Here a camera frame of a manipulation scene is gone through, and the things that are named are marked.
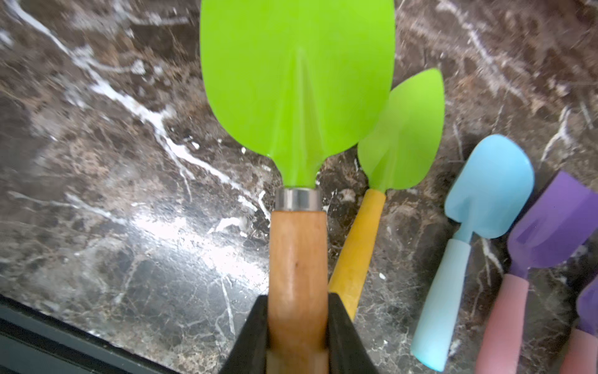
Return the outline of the green shovel wooden handle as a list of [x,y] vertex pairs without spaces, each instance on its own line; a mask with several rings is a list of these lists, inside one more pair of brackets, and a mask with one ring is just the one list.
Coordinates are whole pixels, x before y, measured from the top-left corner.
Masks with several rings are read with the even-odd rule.
[[281,174],[269,229],[267,373],[330,369],[328,232],[316,178],[375,125],[391,88],[391,1],[204,1],[217,121]]

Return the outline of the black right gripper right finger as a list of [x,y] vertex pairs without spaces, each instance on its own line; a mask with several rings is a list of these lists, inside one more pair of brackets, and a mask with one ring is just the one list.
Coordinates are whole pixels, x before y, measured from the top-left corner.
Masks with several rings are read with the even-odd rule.
[[329,293],[328,303],[330,373],[378,374],[338,294]]

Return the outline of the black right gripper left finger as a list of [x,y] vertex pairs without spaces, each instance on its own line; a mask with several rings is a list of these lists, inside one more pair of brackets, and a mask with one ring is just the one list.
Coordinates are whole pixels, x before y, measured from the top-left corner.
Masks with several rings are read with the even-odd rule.
[[255,300],[241,333],[220,370],[220,374],[264,374],[266,372],[266,352],[268,349],[267,302],[267,295],[260,295]]

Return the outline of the blue shovel light blue handle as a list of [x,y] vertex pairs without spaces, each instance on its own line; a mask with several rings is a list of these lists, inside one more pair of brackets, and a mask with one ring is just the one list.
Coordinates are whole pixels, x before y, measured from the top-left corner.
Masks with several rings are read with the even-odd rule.
[[448,240],[411,343],[411,353],[443,372],[459,314],[473,235],[504,235],[528,201],[535,183],[529,157],[503,135],[475,146],[445,199],[445,215],[459,223]]

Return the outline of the green shovel yellow handle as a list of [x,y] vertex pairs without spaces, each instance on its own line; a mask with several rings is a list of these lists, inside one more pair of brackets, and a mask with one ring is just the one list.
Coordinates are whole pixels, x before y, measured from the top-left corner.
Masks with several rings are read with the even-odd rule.
[[355,318],[375,248],[388,190],[406,190],[431,169],[442,138],[445,88],[438,69],[422,71],[393,88],[378,123],[358,143],[368,190],[336,261],[329,290]]

